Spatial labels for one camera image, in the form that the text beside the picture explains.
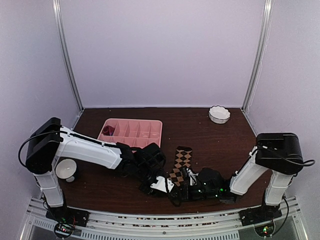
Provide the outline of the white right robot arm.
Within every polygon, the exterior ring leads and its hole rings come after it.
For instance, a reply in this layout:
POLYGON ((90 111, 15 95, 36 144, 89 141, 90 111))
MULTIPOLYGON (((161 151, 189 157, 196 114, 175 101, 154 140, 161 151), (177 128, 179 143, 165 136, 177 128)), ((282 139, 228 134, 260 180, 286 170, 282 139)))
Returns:
POLYGON ((261 175, 271 170, 272 176, 262 197, 263 205, 256 210, 258 219, 266 221, 276 212, 275 206, 282 201, 290 181, 302 169, 303 157, 296 134, 260 133, 245 163, 229 179, 211 168, 191 175, 183 167, 187 180, 174 187, 171 195, 178 203, 218 199, 224 204, 234 204, 261 175))

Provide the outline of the brown checkered sock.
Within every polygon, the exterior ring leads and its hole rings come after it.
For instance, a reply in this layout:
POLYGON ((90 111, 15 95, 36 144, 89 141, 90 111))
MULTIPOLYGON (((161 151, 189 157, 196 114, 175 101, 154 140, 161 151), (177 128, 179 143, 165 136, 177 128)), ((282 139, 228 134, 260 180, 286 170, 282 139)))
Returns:
POLYGON ((191 147, 178 146, 175 150, 174 164, 168 178, 178 188, 182 187, 188 180, 183 171, 189 169, 192 163, 193 150, 191 147))

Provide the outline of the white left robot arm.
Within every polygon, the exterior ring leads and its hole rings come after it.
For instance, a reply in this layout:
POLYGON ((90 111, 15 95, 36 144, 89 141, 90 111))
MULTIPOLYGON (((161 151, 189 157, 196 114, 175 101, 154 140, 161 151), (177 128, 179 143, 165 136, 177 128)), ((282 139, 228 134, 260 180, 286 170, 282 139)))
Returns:
POLYGON ((78 159, 136 176, 147 192, 171 193, 174 183, 165 176, 165 156, 159 146, 151 143, 144 148, 117 142, 105 142, 74 132, 50 118, 29 139, 24 166, 37 179, 47 205, 61 222, 72 218, 55 173, 59 158, 78 159))

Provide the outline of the magenta purple sock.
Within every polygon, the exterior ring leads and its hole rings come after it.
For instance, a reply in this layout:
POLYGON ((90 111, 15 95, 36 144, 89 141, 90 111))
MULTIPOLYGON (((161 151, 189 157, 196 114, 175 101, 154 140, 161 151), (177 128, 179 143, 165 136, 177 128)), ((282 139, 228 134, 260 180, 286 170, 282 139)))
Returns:
POLYGON ((114 132, 115 132, 115 128, 111 125, 106 125, 102 129, 102 134, 104 136, 113 136, 114 132))

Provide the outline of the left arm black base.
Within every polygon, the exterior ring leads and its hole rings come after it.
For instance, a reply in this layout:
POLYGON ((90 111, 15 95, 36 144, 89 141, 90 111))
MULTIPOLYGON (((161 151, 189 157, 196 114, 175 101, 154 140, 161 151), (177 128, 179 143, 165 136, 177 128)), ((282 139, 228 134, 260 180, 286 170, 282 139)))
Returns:
POLYGON ((63 208, 55 207, 49 208, 46 211, 45 216, 48 219, 55 220, 56 222, 62 222, 79 227, 86 227, 90 213, 86 210, 80 210, 75 208, 63 208))

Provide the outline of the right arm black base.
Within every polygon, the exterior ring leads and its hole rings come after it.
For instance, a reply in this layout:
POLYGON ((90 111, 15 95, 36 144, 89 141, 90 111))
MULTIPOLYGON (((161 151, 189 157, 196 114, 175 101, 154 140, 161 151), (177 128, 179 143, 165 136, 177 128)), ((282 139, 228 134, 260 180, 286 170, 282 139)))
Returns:
POLYGON ((241 210, 239 218, 242 226, 256 225, 282 216, 277 206, 258 206, 241 210))

